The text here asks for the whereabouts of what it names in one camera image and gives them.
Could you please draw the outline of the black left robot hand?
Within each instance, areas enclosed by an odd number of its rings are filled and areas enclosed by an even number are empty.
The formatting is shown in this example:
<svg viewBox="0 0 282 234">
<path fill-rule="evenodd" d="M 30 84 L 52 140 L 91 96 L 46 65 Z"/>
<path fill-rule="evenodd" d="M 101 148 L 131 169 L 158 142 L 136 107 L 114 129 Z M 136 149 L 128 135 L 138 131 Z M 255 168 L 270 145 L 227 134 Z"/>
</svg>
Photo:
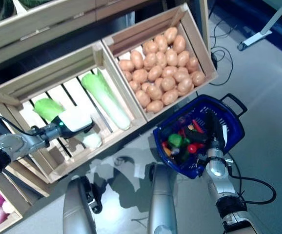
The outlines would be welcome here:
<svg viewBox="0 0 282 234">
<path fill-rule="evenodd" d="M 94 126 L 90 116 L 75 116 L 71 112 L 65 111 L 56 116 L 51 124 L 54 124 L 58 130 L 59 137 L 64 139 L 72 138 L 80 133 L 89 132 Z"/>
</svg>

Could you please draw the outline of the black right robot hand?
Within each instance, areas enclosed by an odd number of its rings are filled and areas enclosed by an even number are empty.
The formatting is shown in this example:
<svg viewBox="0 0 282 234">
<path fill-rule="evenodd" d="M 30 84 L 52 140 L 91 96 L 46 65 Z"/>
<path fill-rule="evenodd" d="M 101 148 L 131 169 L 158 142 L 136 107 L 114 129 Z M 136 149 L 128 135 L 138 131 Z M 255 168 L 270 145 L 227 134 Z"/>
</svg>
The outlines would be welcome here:
<svg viewBox="0 0 282 234">
<path fill-rule="evenodd" d="M 207 111 L 205 114 L 205 130 L 199 132 L 197 122 L 192 120 L 193 125 L 184 127 L 184 134 L 191 143 L 203 145 L 206 149 L 216 148 L 222 152 L 225 149 L 223 126 L 220 124 L 215 113 Z"/>
</svg>

